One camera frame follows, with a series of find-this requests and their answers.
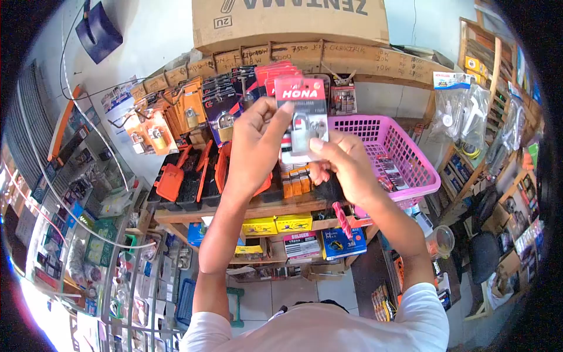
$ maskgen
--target plastic cup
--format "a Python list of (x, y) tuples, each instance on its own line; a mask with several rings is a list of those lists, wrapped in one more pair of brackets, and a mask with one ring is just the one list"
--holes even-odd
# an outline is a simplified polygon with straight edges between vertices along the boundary
[(440, 225), (426, 238), (426, 248), (432, 259), (447, 258), (454, 249), (455, 237), (452, 230)]

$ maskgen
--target hand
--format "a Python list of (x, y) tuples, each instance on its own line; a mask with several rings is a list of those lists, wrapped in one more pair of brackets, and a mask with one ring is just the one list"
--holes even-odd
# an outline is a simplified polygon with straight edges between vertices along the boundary
[(249, 201), (278, 161), (282, 137), (291, 123), (293, 105), (280, 109), (271, 97), (262, 97), (236, 121), (225, 192)]
[(328, 181), (327, 170), (336, 173), (346, 199), (364, 209), (380, 197), (386, 197), (372, 171), (361, 140), (351, 134), (329, 131), (329, 141), (311, 138), (309, 148), (326, 161), (309, 163), (315, 185)]

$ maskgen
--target metal grille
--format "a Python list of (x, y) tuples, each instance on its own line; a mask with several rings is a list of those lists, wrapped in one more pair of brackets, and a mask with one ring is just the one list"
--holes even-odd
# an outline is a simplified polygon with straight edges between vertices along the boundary
[[(21, 98), (26, 115), (32, 128), (32, 136), (39, 151), (39, 157), (43, 165), (47, 164), (47, 155), (51, 138), (54, 132), (56, 117), (49, 117), (45, 108), (45, 92), (43, 81), (40, 79), (38, 69), (33, 62), (22, 70), (19, 83), (21, 88)], [(25, 130), (24, 120), (21, 115), (16, 91), (12, 93), (10, 108), (6, 116), (6, 126), (4, 138), (10, 149), (17, 169), (24, 178), (28, 186), (33, 189), (37, 184), (41, 169), (37, 165), (35, 154)], [(62, 194), (70, 183), (70, 170), (63, 168), (59, 175), (54, 179), (53, 186), (57, 193)], [(57, 211), (57, 200), (53, 193), (49, 191), (43, 200), (43, 205), (50, 211)]]

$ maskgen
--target blue box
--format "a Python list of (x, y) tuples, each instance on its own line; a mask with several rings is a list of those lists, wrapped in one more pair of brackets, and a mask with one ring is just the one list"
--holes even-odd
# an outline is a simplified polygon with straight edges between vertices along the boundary
[(334, 260), (366, 253), (367, 245), (361, 228), (352, 229), (352, 239), (348, 239), (342, 229), (323, 230), (323, 258)]
[[(192, 222), (187, 229), (187, 242), (194, 247), (199, 247), (202, 244), (203, 237), (207, 231), (207, 227), (202, 227), (202, 222)], [(244, 246), (243, 240), (239, 237), (236, 243), (237, 246)]]

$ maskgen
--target white t-shirt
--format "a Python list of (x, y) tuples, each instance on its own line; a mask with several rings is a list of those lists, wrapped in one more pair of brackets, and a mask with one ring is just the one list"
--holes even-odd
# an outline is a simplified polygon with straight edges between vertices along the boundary
[(448, 317), (432, 284), (404, 294), (394, 322), (356, 317), (332, 304), (306, 303), (235, 338), (221, 315), (198, 312), (180, 352), (227, 351), (445, 351)]

